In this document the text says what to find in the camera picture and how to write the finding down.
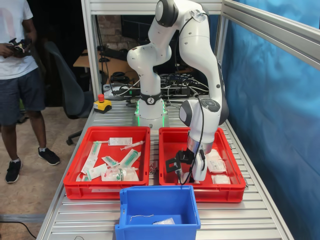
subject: hand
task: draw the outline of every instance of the hand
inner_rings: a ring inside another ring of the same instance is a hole
[[[12,46],[9,43],[0,43],[0,56],[3,56],[5,59],[12,56],[14,52],[8,47]]]

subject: floor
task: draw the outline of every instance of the floor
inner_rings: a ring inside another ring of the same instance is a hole
[[[86,119],[71,120],[62,107],[48,107],[43,112],[46,125],[47,147],[61,159],[57,166],[51,166],[38,157],[38,142],[30,121],[17,125],[17,151],[23,162],[19,179],[7,184],[5,175],[9,156],[0,138],[0,217],[1,215],[46,214],[53,196],[66,170],[78,138],[68,146],[68,135],[83,129]],[[33,235],[37,235],[41,223],[27,223]],[[26,228],[16,223],[0,223],[1,240],[31,240]]]

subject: black sneaker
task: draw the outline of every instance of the black sneaker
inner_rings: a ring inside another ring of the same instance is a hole
[[[19,171],[22,168],[22,162],[13,162],[11,161],[9,163],[9,168],[7,170],[5,181],[7,184],[13,184],[15,183],[19,178]]]
[[[49,148],[46,148],[45,151],[40,151],[38,148],[39,157],[46,160],[51,166],[58,165],[60,163],[60,158]]]

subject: blue curtain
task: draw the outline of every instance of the blue curtain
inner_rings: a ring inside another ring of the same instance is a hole
[[[319,0],[239,2],[319,28]],[[229,121],[295,239],[320,239],[320,71],[229,21]]]

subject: brick wall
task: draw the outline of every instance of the brick wall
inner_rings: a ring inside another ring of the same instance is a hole
[[[136,40],[122,36],[120,15],[99,15],[98,22],[104,46],[115,50],[138,46]]]

